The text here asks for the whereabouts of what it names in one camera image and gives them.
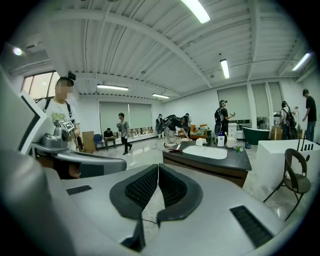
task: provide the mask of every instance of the blue chair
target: blue chair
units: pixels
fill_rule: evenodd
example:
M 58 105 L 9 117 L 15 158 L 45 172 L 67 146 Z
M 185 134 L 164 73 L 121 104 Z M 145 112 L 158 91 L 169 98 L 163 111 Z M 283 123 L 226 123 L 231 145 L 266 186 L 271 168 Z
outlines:
M 102 145 L 103 149 L 105 149 L 104 143 L 102 142 L 102 136 L 101 136 L 101 134 L 95 134 L 95 135 L 93 136 L 93 141 L 94 141 L 94 144 L 95 144 L 95 149 L 96 149 L 96 151 L 99 152 L 99 150 L 98 150 L 98 148 L 99 148 L 98 145 Z

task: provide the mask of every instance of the black countertop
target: black countertop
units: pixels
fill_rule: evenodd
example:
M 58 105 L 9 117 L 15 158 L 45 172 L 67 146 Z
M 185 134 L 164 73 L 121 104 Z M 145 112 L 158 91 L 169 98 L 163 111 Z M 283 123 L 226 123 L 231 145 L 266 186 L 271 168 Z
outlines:
M 184 150 L 185 148 L 189 146 L 196 145 L 195 141 L 190 142 L 181 142 L 180 150 Z M 176 149 L 178 145 L 174 145 L 170 147 L 170 149 Z M 213 159 L 193 154 L 184 153 L 182 151 L 172 151 L 172 150 L 165 150 L 163 153 L 173 155 L 173 156 L 179 156 L 181 158 L 185 158 L 191 161 L 204 163 L 208 165 L 213 166 L 219 166 L 219 167 L 225 167 L 225 168 L 231 168 L 236 170 L 243 170 L 243 171 L 251 171 L 251 164 L 247 155 L 247 152 L 245 149 L 243 149 L 242 152 L 236 151 L 233 148 L 228 148 L 226 146 L 222 147 L 222 149 L 226 149 L 227 156 L 224 159 Z

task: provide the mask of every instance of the white sink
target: white sink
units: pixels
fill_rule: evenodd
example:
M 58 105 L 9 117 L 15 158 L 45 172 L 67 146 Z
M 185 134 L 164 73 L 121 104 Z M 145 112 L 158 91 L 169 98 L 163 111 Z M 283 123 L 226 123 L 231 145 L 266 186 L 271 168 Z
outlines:
M 188 146 L 183 150 L 183 152 L 198 157 L 212 159 L 225 159 L 228 154 L 228 151 L 224 148 L 216 148 L 209 146 Z

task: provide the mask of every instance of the fluorescent light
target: fluorescent light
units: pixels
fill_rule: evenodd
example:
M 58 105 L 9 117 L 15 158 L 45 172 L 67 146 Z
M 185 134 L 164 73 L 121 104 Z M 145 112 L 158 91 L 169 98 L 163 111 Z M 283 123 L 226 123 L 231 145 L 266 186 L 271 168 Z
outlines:
M 122 91 L 128 91 L 128 87 L 121 87 L 121 86 L 115 86 L 115 85 L 105 85 L 105 84 L 98 84 L 98 88 L 102 89 L 115 89 L 115 90 L 122 90 Z
M 152 96 L 160 97 L 160 98 L 165 98 L 165 99 L 169 99 L 169 98 L 170 98 L 170 97 L 168 97 L 168 96 L 164 96 L 164 95 L 160 95 L 160 94 L 156 94 L 156 93 L 152 94 Z
M 205 8 L 199 3 L 198 0 L 181 0 L 193 14 L 197 17 L 200 23 L 206 23 L 210 21 L 210 17 Z
M 223 70 L 224 78 L 225 79 L 230 78 L 227 60 L 226 59 L 222 59 L 222 60 L 220 60 L 220 63 L 221 63 L 221 67 L 222 67 L 222 70 Z
M 295 67 L 292 69 L 292 71 L 296 71 L 311 55 L 311 53 L 306 53 L 302 59 L 298 62 L 297 65 L 295 65 Z
M 20 48 L 18 48 L 18 47 L 14 47 L 14 48 L 13 48 L 13 53 L 14 53 L 15 55 L 20 56 L 20 55 L 22 54 L 22 50 L 21 50 Z

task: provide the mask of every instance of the bathtub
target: bathtub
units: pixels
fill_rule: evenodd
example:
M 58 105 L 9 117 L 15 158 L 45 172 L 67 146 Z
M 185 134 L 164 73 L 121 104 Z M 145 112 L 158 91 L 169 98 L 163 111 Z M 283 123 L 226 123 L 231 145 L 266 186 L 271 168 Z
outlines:
M 254 129 L 245 126 L 242 126 L 242 130 L 246 141 L 251 145 L 258 145 L 259 141 L 269 140 L 270 130 Z

